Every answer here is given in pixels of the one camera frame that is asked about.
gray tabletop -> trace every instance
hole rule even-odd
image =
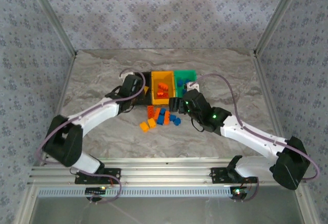
[[[248,124],[274,133],[250,54],[228,49],[197,50],[92,50],[79,51],[69,80],[61,113],[72,115],[97,103],[121,84],[119,72],[126,67],[140,71],[195,69],[198,76],[220,73],[235,93],[241,118]],[[234,113],[225,82],[209,77],[200,81],[200,91],[212,106]],[[137,106],[127,114],[103,122],[84,138],[85,152],[109,157],[224,157],[257,155],[244,145],[213,133],[197,132],[190,118],[182,123],[157,126],[144,133],[147,107]]]

